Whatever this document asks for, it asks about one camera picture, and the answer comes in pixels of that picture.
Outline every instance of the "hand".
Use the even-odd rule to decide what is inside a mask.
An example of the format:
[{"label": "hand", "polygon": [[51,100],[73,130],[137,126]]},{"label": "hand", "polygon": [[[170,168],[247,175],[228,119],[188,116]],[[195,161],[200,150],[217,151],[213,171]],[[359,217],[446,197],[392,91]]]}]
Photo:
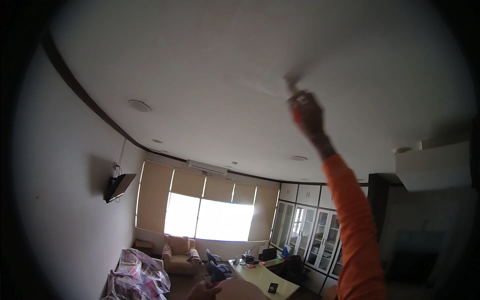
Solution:
[{"label": "hand", "polygon": [[324,131],[323,109],[312,93],[296,92],[288,100],[293,119],[300,130],[317,148],[323,160],[335,154]]},{"label": "hand", "polygon": [[202,281],[192,288],[187,300],[213,300],[215,299],[215,295],[221,291],[221,287],[213,287],[211,283]]}]

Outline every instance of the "beige armchair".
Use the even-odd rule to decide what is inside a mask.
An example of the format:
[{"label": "beige armchair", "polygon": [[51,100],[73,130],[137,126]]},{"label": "beige armchair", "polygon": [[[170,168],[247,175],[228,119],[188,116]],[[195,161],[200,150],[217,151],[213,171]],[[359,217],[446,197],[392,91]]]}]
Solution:
[{"label": "beige armchair", "polygon": [[168,234],[165,235],[162,259],[165,271],[171,274],[196,275],[202,264],[195,240]]}]

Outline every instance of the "curved desk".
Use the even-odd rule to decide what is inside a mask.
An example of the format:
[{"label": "curved desk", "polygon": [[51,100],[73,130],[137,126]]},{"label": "curved desk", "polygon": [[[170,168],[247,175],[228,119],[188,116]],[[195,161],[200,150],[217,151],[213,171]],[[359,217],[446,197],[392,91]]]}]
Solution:
[{"label": "curved desk", "polygon": [[[243,268],[240,264],[234,265],[233,261],[231,259],[228,263],[236,273],[236,277],[255,284],[271,300],[286,300],[300,287],[274,274],[262,264],[256,264],[256,268],[249,269]],[[268,292],[270,283],[278,283],[275,294]]]}]

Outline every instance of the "black chair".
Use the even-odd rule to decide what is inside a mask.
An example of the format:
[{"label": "black chair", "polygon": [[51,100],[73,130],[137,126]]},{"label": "black chair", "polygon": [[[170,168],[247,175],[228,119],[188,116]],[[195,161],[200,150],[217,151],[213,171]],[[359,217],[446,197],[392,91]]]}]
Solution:
[{"label": "black chair", "polygon": [[308,272],[310,270],[303,267],[301,256],[292,255],[283,261],[282,270],[278,275],[296,285],[301,285],[308,280]]},{"label": "black chair", "polygon": [[216,265],[214,262],[209,261],[207,263],[207,268],[210,266],[212,273],[210,274],[210,283],[215,284],[217,282],[223,281],[225,279],[233,278],[231,274],[223,272],[223,270]]},{"label": "black chair", "polygon": [[[221,257],[218,256],[218,255],[215,255],[215,254],[211,254],[210,253],[210,250],[206,250],[207,252],[207,259],[208,259],[208,262],[213,262],[213,264],[217,267],[220,268],[220,270],[222,270],[224,273],[232,273],[232,271],[230,270],[230,268],[226,265],[226,264],[217,264],[216,263],[216,257],[219,259],[219,261],[222,261]],[[212,272],[213,272],[213,269],[212,267],[210,266],[210,264],[207,264],[207,273],[209,275],[212,275]]]}]

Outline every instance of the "wall-mounted tv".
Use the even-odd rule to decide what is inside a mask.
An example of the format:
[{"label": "wall-mounted tv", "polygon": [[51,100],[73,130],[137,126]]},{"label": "wall-mounted tv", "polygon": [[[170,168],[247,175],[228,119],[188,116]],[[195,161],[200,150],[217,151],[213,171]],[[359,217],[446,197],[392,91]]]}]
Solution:
[{"label": "wall-mounted tv", "polygon": [[122,174],[115,178],[110,177],[110,182],[103,195],[103,200],[109,203],[122,196],[135,176],[137,176],[137,174]]}]

